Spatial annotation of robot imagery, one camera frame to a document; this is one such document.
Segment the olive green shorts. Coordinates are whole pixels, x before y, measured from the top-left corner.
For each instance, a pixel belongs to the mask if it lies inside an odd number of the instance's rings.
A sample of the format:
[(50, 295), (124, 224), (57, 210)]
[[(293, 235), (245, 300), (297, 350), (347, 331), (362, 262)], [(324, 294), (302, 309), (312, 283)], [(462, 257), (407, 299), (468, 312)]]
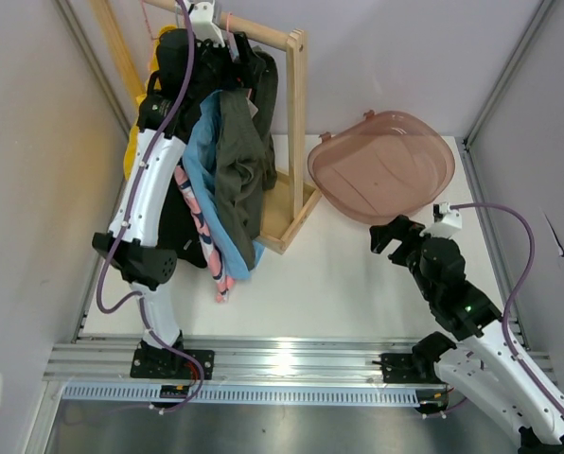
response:
[(265, 63), (256, 87), (219, 95), (215, 172), (221, 225), (249, 270), (256, 266), (254, 240), (260, 235), (264, 193), (273, 189), (277, 180), (271, 127), (278, 71), (269, 53), (259, 47), (254, 51)]

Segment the light blue shorts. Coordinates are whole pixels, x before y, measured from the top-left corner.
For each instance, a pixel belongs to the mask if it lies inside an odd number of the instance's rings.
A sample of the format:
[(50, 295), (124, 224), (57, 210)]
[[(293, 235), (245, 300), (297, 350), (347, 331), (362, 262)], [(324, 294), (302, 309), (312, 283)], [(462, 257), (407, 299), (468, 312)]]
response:
[[(182, 157), (184, 168), (212, 237), (220, 249), (228, 275), (236, 280), (251, 277), (238, 248), (226, 233), (220, 222), (215, 202), (216, 145), (220, 132), (219, 95), (222, 90), (209, 95), (200, 105), (201, 115), (194, 125)], [(256, 263), (263, 248), (256, 244)]]

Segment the pink wire hanger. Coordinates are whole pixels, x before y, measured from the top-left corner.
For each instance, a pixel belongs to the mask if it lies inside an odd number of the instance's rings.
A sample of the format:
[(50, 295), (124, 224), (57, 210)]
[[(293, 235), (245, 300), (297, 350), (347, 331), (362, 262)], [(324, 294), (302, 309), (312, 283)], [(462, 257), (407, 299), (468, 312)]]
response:
[(230, 31), (230, 19), (232, 17), (232, 13), (229, 13), (227, 15), (227, 18), (225, 20), (225, 32), (226, 32), (226, 36), (227, 36), (227, 41), (228, 41), (228, 48), (231, 54), (231, 59), (234, 63), (240, 63), (240, 55), (239, 55), (239, 50), (238, 50), (238, 45), (236, 42), (236, 37), (235, 35)]

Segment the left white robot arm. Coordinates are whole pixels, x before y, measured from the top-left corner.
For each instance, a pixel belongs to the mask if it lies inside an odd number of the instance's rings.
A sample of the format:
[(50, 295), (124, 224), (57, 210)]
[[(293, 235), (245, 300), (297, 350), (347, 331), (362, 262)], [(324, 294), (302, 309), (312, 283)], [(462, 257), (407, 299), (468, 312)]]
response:
[(270, 184), (277, 69), (237, 33), (226, 44), (164, 30), (125, 157), (126, 187), (93, 248), (136, 298), (137, 366), (177, 376), (189, 360), (170, 280), (179, 261), (210, 272), (218, 302), (248, 279)]

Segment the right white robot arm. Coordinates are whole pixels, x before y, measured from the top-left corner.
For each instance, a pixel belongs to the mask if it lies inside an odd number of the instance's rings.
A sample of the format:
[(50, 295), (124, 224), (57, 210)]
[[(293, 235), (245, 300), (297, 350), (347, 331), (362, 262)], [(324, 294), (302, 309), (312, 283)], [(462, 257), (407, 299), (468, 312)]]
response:
[(449, 231), (399, 216), (369, 234), (372, 253), (398, 241), (389, 260), (410, 273), (442, 328), (413, 346), (406, 366), (381, 355), (382, 372), (450, 386), (494, 420), (520, 453), (564, 453), (564, 393), (467, 280)]

